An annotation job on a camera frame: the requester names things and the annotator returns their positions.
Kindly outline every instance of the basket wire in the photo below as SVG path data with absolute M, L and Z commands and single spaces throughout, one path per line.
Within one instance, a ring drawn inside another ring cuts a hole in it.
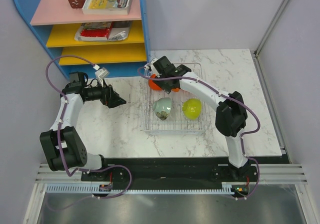
M 189 67 L 194 73 L 202 78 L 202 68 L 199 63 L 175 63 L 175 66 L 183 64 Z M 151 73 L 147 70 L 145 76 L 150 77 Z M 208 128 L 206 104 L 201 101 L 201 114 L 196 120 L 190 120 L 185 117 L 182 111 L 183 103 L 191 98 L 196 98 L 193 94 L 180 90 L 178 93 L 171 92 L 167 94 L 163 91 L 154 91 L 150 89 L 148 80 L 145 80 L 142 105 L 142 128 L 151 135 L 163 134 L 194 134 L 200 135 Z M 152 110 L 153 103 L 160 98 L 169 97 L 172 99 L 172 109 L 169 117 L 162 121 Z

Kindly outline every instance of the blue shelf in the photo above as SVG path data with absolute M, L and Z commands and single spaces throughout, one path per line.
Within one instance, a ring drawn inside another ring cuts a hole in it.
M 48 53 L 51 59 L 54 59 L 62 54 L 62 48 L 47 48 L 46 43 L 50 36 L 51 29 L 53 25 L 41 25 L 41 26 L 32 26 L 30 21 L 39 5 L 41 0 L 14 0 L 17 11 L 20 16 L 24 19 L 25 23 L 28 25 L 30 30 L 34 33 L 40 44 L 43 46 L 45 51 Z M 144 45 L 147 55 L 147 61 L 150 60 L 150 38 L 148 30 L 148 20 L 147 20 L 147 11 L 146 11 L 146 0 L 140 0 L 140 9 L 141 9 L 141 19 L 142 19 L 142 28 L 144 35 Z M 69 78 L 70 72 L 86 72 L 90 78 L 95 77 L 95 70 L 91 68 L 90 65 L 70 65 L 70 66 L 60 66 L 59 61 L 56 61 L 55 64 L 61 71 L 61 73 Z M 137 69 L 146 62 L 130 62 L 130 63 L 108 63 L 108 64 L 99 64 L 100 67 L 105 67 L 109 72 L 109 77 L 131 77 L 138 76 Z

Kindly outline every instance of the white wall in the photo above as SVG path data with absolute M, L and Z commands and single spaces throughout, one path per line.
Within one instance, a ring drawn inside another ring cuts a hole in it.
M 0 0 L 0 223 L 21 223 L 39 164 L 39 135 L 53 123 L 59 95 L 47 84 L 49 56 L 16 11 Z M 54 66 L 52 81 L 67 81 Z
M 292 0 L 260 54 L 290 157 L 320 207 L 320 0 Z
M 282 0 L 146 0 L 152 50 L 256 49 Z

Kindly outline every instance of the table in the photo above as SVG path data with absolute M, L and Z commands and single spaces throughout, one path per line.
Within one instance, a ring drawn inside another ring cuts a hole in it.
M 261 121 L 261 130 L 247 135 L 245 150 L 251 156 L 281 156 L 280 146 L 265 102 L 256 69 L 248 49 L 169 50 L 153 51 L 152 58 L 166 55 L 173 63 L 198 62 L 203 78 L 228 92 L 238 91 L 245 104 Z M 147 135 L 141 128 L 143 86 L 140 77 L 109 78 L 126 105 L 108 109 L 99 101 L 87 102 L 78 122 L 79 133 L 86 149 L 104 157 L 225 157 L 228 148 L 225 137 L 215 127 L 215 112 L 208 108 L 209 128 L 200 136 Z M 257 123 L 248 114 L 246 130 Z

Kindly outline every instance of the basket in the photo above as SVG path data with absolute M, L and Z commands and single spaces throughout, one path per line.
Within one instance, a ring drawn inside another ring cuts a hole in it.
M 202 78 L 202 69 L 199 63 L 175 63 L 175 66 L 183 64 L 189 67 L 194 73 Z M 145 71 L 145 76 L 150 77 L 150 72 Z M 178 93 L 171 92 L 170 94 L 164 91 L 154 91 L 150 89 L 148 80 L 145 80 L 144 85 L 144 100 L 142 106 L 142 128 L 143 130 L 151 135 L 161 134 L 193 134 L 200 135 L 208 128 L 207 122 L 207 106 L 202 101 L 201 114 L 196 120 L 190 120 L 185 117 L 182 112 L 183 103 L 191 98 L 196 98 L 193 94 L 180 90 Z M 160 98 L 169 97 L 172 99 L 172 109 L 169 117 L 162 121 L 159 119 L 152 110 L 153 103 Z

